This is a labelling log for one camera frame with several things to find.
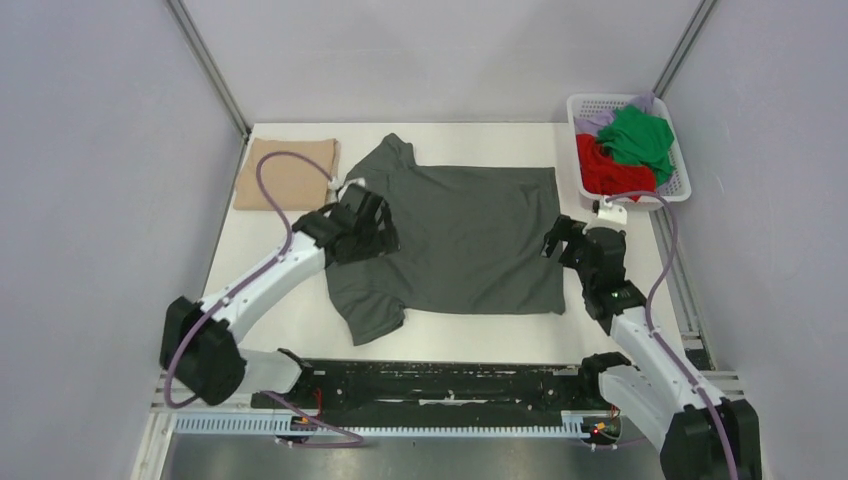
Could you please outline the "dark grey t shirt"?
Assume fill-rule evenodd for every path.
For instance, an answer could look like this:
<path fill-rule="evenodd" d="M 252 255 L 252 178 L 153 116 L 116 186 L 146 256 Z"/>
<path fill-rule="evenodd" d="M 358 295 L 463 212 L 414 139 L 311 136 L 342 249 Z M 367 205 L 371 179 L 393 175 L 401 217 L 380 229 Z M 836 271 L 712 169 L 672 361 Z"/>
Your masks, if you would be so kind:
<path fill-rule="evenodd" d="M 408 310 L 561 314 L 563 272 L 542 256 L 559 216 L 553 168 L 421 166 L 390 134 L 349 173 L 389 204 L 397 252 L 326 271 L 352 341 L 400 328 Z"/>

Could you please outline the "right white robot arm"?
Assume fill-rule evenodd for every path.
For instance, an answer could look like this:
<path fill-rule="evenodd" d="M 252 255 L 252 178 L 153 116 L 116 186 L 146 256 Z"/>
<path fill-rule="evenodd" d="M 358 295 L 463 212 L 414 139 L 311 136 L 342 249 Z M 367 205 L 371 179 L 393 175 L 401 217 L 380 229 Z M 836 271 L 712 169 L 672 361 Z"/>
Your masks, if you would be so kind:
<path fill-rule="evenodd" d="M 576 271 L 589 316 L 620 347 L 579 369 L 577 392 L 591 408 L 608 403 L 657 450 L 667 479 L 760 479 L 759 418 L 730 399 L 663 337 L 647 297 L 626 277 L 625 234 L 561 215 L 542 254 Z"/>

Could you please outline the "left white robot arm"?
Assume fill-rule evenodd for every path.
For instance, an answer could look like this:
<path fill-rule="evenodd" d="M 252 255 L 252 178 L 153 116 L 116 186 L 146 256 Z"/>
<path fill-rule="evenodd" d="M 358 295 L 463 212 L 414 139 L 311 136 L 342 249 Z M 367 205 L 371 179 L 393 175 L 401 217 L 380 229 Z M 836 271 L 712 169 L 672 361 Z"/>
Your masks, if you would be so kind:
<path fill-rule="evenodd" d="M 331 265 L 393 254 L 400 241 L 389 203 L 357 183 L 287 228 L 282 244 L 238 279 L 199 300 L 181 296 L 168 306 L 159 354 L 167 388 L 179 381 L 209 406 L 236 393 L 274 392 L 295 408 L 312 399 L 307 363 L 283 348 L 244 349 L 242 341 L 302 282 Z"/>

